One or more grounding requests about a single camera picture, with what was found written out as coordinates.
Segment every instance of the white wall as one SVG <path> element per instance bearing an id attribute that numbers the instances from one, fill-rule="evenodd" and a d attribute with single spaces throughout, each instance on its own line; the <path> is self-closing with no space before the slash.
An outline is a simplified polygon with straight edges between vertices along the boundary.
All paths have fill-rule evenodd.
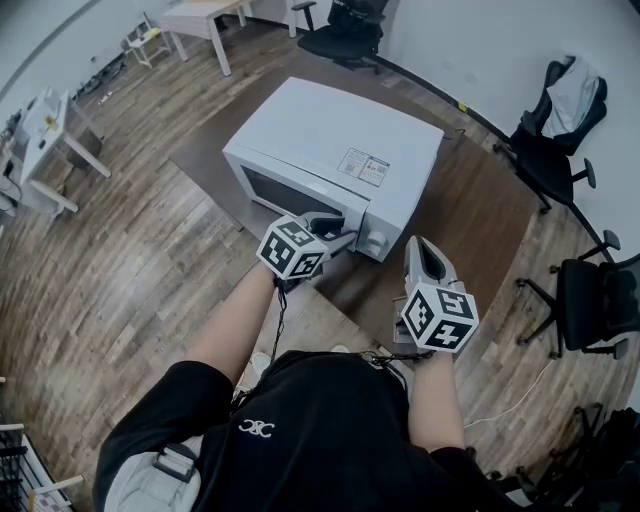
<path id="1" fill-rule="evenodd" d="M 258 0 L 254 14 L 285 21 L 284 0 Z M 322 25 L 331 0 L 319 0 Z M 588 157 L 598 178 L 576 186 L 576 203 L 599 232 L 640 252 L 640 14 L 628 0 L 391 0 L 380 54 L 446 91 L 507 134 L 540 97 L 548 63 L 575 53 L 607 79 L 608 116 L 572 159 Z M 299 26 L 304 18 L 298 15 Z"/>
<path id="2" fill-rule="evenodd" d="M 0 87 L 47 36 L 88 1 L 5 0 L 0 5 Z"/>
<path id="3" fill-rule="evenodd" d="M 0 88 L 24 59 L 88 0 L 22 0 L 0 8 Z M 0 98 L 0 123 L 50 85 L 75 91 L 122 50 L 120 41 L 143 20 L 158 16 L 169 0 L 100 0 L 66 27 L 20 74 Z"/>

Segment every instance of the printed logo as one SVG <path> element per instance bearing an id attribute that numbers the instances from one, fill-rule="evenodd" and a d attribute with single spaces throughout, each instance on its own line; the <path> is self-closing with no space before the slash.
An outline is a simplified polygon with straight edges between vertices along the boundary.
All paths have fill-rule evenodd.
<path id="1" fill-rule="evenodd" d="M 242 432 L 249 432 L 254 436 L 260 436 L 264 438 L 271 437 L 271 432 L 266 432 L 265 429 L 273 430 L 276 426 L 273 423 L 265 423 L 264 421 L 244 420 L 242 423 L 248 423 L 248 426 L 243 428 L 242 425 L 238 425 L 238 430 Z"/>

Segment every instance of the office chair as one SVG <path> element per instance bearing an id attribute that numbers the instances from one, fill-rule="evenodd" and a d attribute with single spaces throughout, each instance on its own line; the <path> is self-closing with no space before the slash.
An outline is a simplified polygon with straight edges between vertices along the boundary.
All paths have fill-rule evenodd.
<path id="1" fill-rule="evenodd" d="M 596 188 L 596 176 L 591 162 L 584 159 L 583 171 L 572 175 L 568 156 L 575 154 L 578 146 L 607 115 L 607 82 L 600 78 L 593 104 L 577 130 L 557 135 L 553 139 L 542 135 L 552 111 L 547 87 L 554 85 L 571 67 L 575 57 L 567 62 L 553 61 L 547 68 L 542 95 L 533 112 L 525 111 L 518 128 L 509 138 L 509 143 L 494 144 L 493 151 L 504 153 L 514 166 L 516 175 L 540 198 L 544 205 L 541 214 L 551 210 L 547 196 L 566 206 L 573 205 L 573 184 L 587 178 L 589 186 Z"/>
<path id="2" fill-rule="evenodd" d="M 585 354 L 611 354 L 622 359 L 628 340 L 613 346 L 588 348 L 599 341 L 640 331 L 640 254 L 621 263 L 595 265 L 586 258 L 608 248 L 620 250 L 620 241 L 612 231 L 604 232 L 604 243 L 578 259 L 552 266 L 558 272 L 558 292 L 554 299 L 531 279 L 518 279 L 519 287 L 530 286 L 551 308 L 551 313 L 529 336 L 520 336 L 518 345 L 528 345 L 553 322 L 557 324 L 558 349 L 550 357 L 562 357 L 567 350 L 582 350 Z"/>
<path id="3" fill-rule="evenodd" d="M 298 46 L 348 69 L 372 68 L 378 75 L 380 67 L 365 62 L 364 58 L 378 54 L 383 36 L 380 24 L 385 19 L 382 12 L 388 1 L 333 0 L 327 20 L 329 24 L 318 30 L 315 30 L 311 18 L 311 7 L 316 2 L 302 2 L 293 10 L 304 11 L 309 33 L 298 41 Z"/>
<path id="4" fill-rule="evenodd" d="M 523 491 L 534 504 L 527 510 L 640 510 L 640 415 L 631 408 L 607 414 L 602 404 L 575 412 L 582 417 L 582 435 L 563 452 L 549 453 L 542 477 L 534 483 L 519 467 L 499 487 Z"/>

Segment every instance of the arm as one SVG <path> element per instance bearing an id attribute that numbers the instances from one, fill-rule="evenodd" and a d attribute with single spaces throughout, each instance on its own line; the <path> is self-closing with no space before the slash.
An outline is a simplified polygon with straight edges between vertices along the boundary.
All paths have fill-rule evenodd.
<path id="1" fill-rule="evenodd" d="M 273 272 L 256 264 L 198 333 L 186 360 L 212 366 L 238 383 L 255 347 L 275 290 Z"/>
<path id="2" fill-rule="evenodd" d="M 409 406 L 409 438 L 411 444 L 428 452 L 445 447 L 464 449 L 453 357 L 447 352 L 436 352 L 416 366 Z"/>

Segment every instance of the chair armrest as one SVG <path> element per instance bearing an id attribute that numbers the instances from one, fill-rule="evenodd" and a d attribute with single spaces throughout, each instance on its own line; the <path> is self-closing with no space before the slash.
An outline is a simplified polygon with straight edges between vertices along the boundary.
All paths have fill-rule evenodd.
<path id="1" fill-rule="evenodd" d="M 612 249 L 615 249 L 616 251 L 619 251 L 620 247 L 622 247 L 621 244 L 620 244 L 620 239 L 618 238 L 618 235 L 616 235 L 610 229 L 605 229 L 604 230 L 604 243 L 608 247 L 611 247 Z"/>
<path id="2" fill-rule="evenodd" d="M 301 2 L 299 4 L 294 5 L 291 10 L 292 11 L 302 11 L 304 9 L 309 9 L 310 7 L 313 7 L 314 5 L 317 5 L 318 2 Z"/>
<path id="3" fill-rule="evenodd" d="M 574 174 L 571 180 L 575 183 L 584 178 L 587 178 L 587 182 L 591 188 L 596 188 L 596 173 L 593 172 L 593 165 L 586 158 L 584 159 L 584 171 Z"/>
<path id="4" fill-rule="evenodd" d="M 387 17 L 384 14 L 371 14 L 362 21 L 369 25 L 380 25 L 386 19 Z"/>
<path id="5" fill-rule="evenodd" d="M 620 247 L 622 247 L 622 245 L 620 244 L 620 239 L 618 238 L 618 235 L 616 235 L 610 229 L 605 229 L 603 234 L 604 234 L 604 242 L 594 247 L 590 251 L 585 252 L 582 256 L 578 258 L 579 260 L 586 260 L 587 258 L 590 258 L 591 256 L 594 256 L 595 254 L 598 254 L 609 248 L 615 249 L 616 251 L 620 250 Z"/>
<path id="6" fill-rule="evenodd" d="M 304 19 L 307 20 L 307 26 L 309 27 L 309 32 L 315 32 L 315 28 L 313 26 L 313 18 L 311 17 L 311 7 L 316 5 L 317 2 L 302 2 L 297 5 L 294 5 L 291 10 L 294 12 L 304 11 Z"/>
<path id="7" fill-rule="evenodd" d="M 536 131 L 536 118 L 533 117 L 533 114 L 531 112 L 525 110 L 524 114 L 522 114 L 520 122 L 522 123 L 522 127 L 529 135 L 533 137 L 538 135 Z"/>

